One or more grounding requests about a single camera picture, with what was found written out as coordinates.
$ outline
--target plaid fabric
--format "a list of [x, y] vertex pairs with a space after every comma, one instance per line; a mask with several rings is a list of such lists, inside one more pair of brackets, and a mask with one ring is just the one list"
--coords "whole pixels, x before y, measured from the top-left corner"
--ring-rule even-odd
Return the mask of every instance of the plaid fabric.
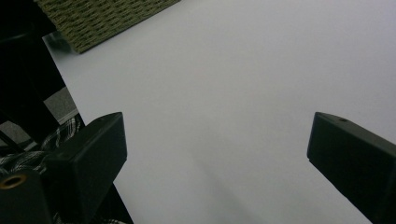
[[[46, 170], [42, 162], [52, 151], [62, 145], [62, 143], [73, 137], [81, 126], [79, 116], [75, 116], [62, 124], [55, 132], [46, 137], [41, 145], [34, 146], [18, 154], [9, 154], [0, 157], [0, 178], [5, 175], [16, 173], [20, 170], [35, 170], [43, 174]], [[63, 222], [58, 213], [52, 219], [54, 224], [75, 224]], [[91, 224], [126, 224], [115, 219], [106, 219], [95, 216]]]

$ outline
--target wicker basket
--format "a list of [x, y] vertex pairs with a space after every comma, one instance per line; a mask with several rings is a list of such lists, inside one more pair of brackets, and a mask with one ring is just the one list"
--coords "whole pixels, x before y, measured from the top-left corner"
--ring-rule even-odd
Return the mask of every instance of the wicker basket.
[[76, 52], [100, 44], [180, 0], [36, 0]]

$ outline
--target green woven basket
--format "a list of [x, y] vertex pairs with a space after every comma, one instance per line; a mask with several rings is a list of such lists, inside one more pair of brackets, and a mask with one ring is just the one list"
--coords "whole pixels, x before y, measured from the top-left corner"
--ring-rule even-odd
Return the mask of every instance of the green woven basket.
[[100, 44], [180, 0], [36, 0], [76, 52]]

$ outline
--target white surface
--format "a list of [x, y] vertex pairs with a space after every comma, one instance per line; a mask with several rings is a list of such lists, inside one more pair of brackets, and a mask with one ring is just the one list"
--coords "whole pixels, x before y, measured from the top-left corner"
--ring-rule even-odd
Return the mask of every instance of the white surface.
[[396, 142], [396, 2], [184, 0], [82, 55], [86, 122], [122, 111], [134, 222], [370, 223], [306, 158], [316, 111]]

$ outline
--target woven placemat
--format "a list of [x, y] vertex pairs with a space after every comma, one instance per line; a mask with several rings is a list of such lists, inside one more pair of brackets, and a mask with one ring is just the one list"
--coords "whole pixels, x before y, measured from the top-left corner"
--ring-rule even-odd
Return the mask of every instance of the woven placemat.
[[180, 0], [36, 0], [78, 53]]

